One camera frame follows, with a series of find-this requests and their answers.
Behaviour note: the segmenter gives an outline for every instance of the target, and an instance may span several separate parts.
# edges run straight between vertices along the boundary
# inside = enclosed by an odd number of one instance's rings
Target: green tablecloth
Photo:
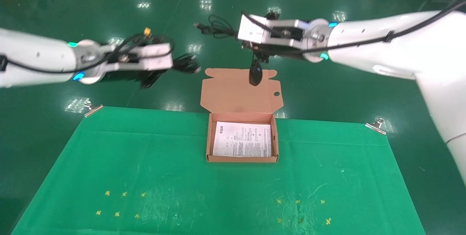
[[[83,119],[14,235],[424,234],[385,136],[277,119],[276,164],[205,159],[207,114]]]

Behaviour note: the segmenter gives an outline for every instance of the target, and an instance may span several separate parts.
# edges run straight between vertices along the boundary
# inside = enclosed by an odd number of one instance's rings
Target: cardboard box
[[[280,82],[271,80],[277,71],[263,69],[258,86],[249,84],[249,69],[208,68],[212,77],[202,81],[201,106],[211,112],[207,137],[208,162],[277,162],[278,132],[273,114],[283,107]],[[225,157],[213,155],[217,121],[270,124],[271,157]]]

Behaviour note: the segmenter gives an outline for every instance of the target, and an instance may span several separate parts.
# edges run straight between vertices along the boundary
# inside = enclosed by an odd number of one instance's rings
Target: glossy epoxy floor
[[[231,40],[202,36],[194,22],[211,13],[240,22],[280,10],[281,19],[374,19],[443,9],[459,0],[0,0],[0,27],[67,41],[116,41],[145,26],[192,52],[203,67],[249,68],[250,52]],[[387,121],[389,140],[428,234],[463,234],[466,188],[432,124],[416,84],[363,73],[331,62],[274,58],[284,107],[278,117],[342,122]],[[74,99],[144,109],[206,112],[203,73],[169,72],[150,89],[136,82],[80,83],[0,89],[0,234],[8,234],[83,118],[65,111]]]

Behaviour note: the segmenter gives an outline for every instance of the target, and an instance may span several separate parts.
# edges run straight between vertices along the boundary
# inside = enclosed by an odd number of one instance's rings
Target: green indicator light
[[[321,58],[323,58],[325,60],[328,60],[328,54],[322,53]]]

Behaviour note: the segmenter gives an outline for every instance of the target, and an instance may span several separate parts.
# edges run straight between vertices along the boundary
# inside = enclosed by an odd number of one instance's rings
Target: black cable tie
[[[0,72],[7,69],[8,59],[6,56],[0,55]]]
[[[392,30],[390,32],[388,32],[387,36],[385,36],[385,38],[383,39],[383,42],[385,43],[390,43],[391,40],[393,39],[393,35],[395,34],[395,31]]]

